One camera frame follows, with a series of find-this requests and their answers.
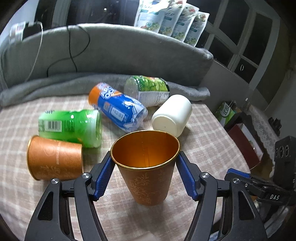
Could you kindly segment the blue orange plastic bottle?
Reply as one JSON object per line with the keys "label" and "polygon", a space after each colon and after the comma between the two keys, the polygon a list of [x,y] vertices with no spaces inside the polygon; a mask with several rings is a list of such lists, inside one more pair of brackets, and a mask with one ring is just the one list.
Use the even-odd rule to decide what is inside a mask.
{"label": "blue orange plastic bottle", "polygon": [[136,131],[147,117],[148,111],[138,100],[100,82],[89,93],[88,102],[102,111],[121,130]]}

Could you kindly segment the white power strip with plugs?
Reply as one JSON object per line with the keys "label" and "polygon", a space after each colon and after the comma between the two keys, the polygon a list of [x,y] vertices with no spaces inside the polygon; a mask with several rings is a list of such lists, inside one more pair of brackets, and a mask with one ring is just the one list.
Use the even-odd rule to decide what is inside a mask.
{"label": "white power strip with plugs", "polygon": [[21,22],[21,23],[12,25],[10,29],[10,35],[9,35],[10,44],[22,42],[23,32],[25,28],[26,28],[26,22]]}

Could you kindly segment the white plastic cup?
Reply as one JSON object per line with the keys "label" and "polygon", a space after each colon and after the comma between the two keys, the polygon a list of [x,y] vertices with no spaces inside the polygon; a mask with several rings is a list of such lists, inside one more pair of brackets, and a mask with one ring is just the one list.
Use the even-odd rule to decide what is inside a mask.
{"label": "white plastic cup", "polygon": [[183,95],[175,94],[152,115],[154,130],[168,132],[179,137],[192,113],[192,104]]}

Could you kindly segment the green salad label jar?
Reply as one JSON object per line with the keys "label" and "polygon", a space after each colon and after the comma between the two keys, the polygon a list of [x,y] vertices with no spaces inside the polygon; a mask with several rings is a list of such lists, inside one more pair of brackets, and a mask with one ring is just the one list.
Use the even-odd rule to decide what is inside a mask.
{"label": "green salad label jar", "polygon": [[127,79],[123,93],[146,108],[162,105],[170,97],[168,84],[162,78],[133,75]]}

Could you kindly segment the green plastic bottle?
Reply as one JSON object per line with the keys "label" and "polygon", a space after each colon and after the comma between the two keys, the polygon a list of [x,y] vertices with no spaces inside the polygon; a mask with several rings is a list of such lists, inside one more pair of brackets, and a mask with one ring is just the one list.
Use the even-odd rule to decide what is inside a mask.
{"label": "green plastic bottle", "polygon": [[102,116],[97,110],[48,110],[38,119],[39,136],[98,148],[102,141]]}

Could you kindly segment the orange paper cup upside-down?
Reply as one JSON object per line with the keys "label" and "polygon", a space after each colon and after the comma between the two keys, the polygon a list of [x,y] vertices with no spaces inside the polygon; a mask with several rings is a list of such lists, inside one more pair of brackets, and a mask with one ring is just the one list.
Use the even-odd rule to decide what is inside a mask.
{"label": "orange paper cup upside-down", "polygon": [[180,142],[174,135],[141,130],[117,139],[110,156],[134,200],[141,205],[154,206],[168,195],[179,152]]}

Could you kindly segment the orange paper cup lying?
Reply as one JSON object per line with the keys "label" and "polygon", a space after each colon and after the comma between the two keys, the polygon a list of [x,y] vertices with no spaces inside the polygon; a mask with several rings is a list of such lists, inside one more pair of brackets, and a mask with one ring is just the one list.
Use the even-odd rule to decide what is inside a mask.
{"label": "orange paper cup lying", "polygon": [[35,180],[76,179],[83,173],[82,145],[32,136],[27,146],[27,165]]}

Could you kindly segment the green box on floor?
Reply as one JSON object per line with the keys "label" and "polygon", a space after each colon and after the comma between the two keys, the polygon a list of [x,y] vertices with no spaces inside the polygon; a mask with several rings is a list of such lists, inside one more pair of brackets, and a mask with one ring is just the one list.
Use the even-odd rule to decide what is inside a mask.
{"label": "green box on floor", "polygon": [[236,101],[223,101],[215,112],[215,117],[222,126],[225,126],[236,114]]}

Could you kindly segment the black power adapter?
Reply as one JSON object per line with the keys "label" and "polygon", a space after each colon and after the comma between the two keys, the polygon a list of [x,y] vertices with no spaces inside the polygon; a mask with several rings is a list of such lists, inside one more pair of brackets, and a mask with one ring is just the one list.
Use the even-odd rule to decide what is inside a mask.
{"label": "black power adapter", "polygon": [[40,22],[26,22],[23,30],[23,39],[30,37],[34,34],[40,33],[43,30],[42,23]]}

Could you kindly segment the refill pouch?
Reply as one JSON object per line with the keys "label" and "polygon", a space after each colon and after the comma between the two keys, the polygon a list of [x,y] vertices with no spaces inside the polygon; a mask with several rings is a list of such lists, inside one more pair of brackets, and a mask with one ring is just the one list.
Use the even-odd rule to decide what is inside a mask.
{"label": "refill pouch", "polygon": [[206,27],[209,16],[209,13],[198,11],[197,15],[195,16],[191,24],[191,27],[189,28],[189,32],[185,37],[184,42],[186,44],[189,44],[193,47],[196,46],[199,38],[201,37],[201,34],[203,33]]}
{"label": "refill pouch", "polygon": [[139,1],[134,27],[158,33],[164,20],[165,12],[173,1],[142,0]]}
{"label": "refill pouch", "polygon": [[174,27],[179,19],[187,1],[178,0],[171,1],[169,7],[165,11],[164,20],[159,29],[159,34],[171,36]]}
{"label": "refill pouch", "polygon": [[171,37],[184,42],[185,37],[189,32],[189,28],[191,27],[191,24],[193,23],[198,11],[198,7],[186,3],[175,24]]}

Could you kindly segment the grey blanket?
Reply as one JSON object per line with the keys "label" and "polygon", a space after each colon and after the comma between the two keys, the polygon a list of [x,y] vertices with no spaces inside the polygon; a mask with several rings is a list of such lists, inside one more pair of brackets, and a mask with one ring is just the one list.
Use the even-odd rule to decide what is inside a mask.
{"label": "grey blanket", "polygon": [[200,83],[213,55],[131,26],[81,24],[1,44],[1,107],[37,98],[88,94],[99,82],[123,90],[133,75],[163,78],[171,94],[207,99]]}

